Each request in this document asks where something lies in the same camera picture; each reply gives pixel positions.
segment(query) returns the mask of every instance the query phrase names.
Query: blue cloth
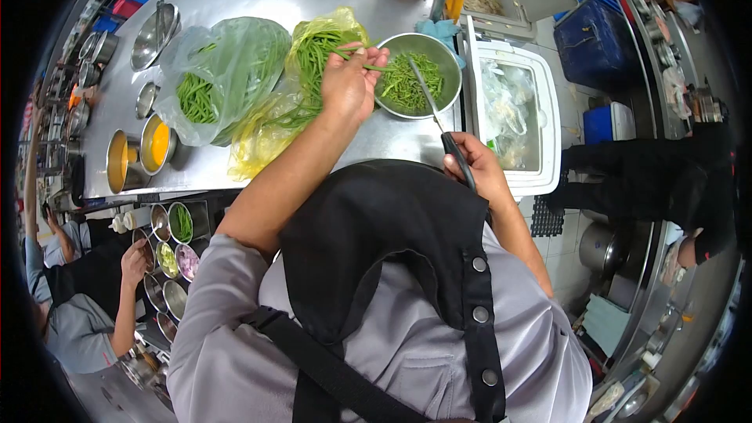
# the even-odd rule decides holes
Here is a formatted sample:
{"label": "blue cloth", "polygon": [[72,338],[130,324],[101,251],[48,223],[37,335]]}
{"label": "blue cloth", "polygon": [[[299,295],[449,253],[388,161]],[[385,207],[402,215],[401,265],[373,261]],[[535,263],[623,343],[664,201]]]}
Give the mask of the blue cloth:
{"label": "blue cloth", "polygon": [[454,41],[452,37],[459,33],[459,27],[454,24],[454,20],[440,20],[437,23],[431,20],[423,20],[415,24],[415,31],[428,36],[432,36],[443,42],[447,48],[454,54],[454,58],[459,64],[460,69],[465,69],[465,60],[454,51]]}

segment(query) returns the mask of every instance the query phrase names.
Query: blue crate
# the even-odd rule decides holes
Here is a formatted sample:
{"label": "blue crate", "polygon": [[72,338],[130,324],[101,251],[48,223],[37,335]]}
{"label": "blue crate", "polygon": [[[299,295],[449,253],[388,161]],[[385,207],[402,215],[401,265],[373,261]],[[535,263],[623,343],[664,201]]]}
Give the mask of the blue crate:
{"label": "blue crate", "polygon": [[553,31],[564,77],[606,92],[642,81],[640,61],[620,13],[589,0]]}

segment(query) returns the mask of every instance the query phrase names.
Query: large pot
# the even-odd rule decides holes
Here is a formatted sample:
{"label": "large pot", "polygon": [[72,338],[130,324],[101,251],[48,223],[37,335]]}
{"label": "large pot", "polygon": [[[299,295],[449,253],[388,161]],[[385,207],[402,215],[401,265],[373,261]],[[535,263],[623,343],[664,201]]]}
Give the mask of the large pot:
{"label": "large pot", "polygon": [[593,222],[580,239],[580,262],[598,274],[615,271],[625,262],[628,243],[613,227]]}

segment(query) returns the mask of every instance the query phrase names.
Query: plastic bag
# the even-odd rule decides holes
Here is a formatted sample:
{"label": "plastic bag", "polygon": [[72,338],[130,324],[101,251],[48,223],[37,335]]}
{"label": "plastic bag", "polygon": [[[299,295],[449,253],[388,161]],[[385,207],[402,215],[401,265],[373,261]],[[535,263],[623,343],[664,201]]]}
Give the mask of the plastic bag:
{"label": "plastic bag", "polygon": [[293,45],[285,59],[285,78],[280,90],[268,96],[239,122],[232,137],[228,175],[236,181],[252,179],[300,134],[315,114],[301,105],[320,104],[319,89],[300,88],[297,51],[303,40],[321,31],[340,30],[343,42],[369,42],[365,28],[357,22],[351,7],[300,22],[293,31]]}
{"label": "plastic bag", "polygon": [[[159,60],[164,84],[154,111],[187,146],[227,146],[235,124],[274,88],[289,48],[287,30],[265,18],[229,18],[211,29],[189,27]],[[192,123],[183,115],[176,92],[185,72],[212,83],[217,122]]]}

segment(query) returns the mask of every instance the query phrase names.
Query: plastic wrap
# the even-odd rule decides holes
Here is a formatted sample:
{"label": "plastic wrap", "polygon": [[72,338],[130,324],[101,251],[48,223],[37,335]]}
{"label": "plastic wrap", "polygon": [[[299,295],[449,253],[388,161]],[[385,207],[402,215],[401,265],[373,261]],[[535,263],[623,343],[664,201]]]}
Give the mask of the plastic wrap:
{"label": "plastic wrap", "polygon": [[[187,146],[226,146],[235,124],[274,88],[289,49],[287,30],[264,18],[238,17],[212,28],[189,27],[159,60],[164,84],[154,111]],[[183,115],[176,88],[185,72],[212,83],[211,109],[217,122],[192,123]]]}

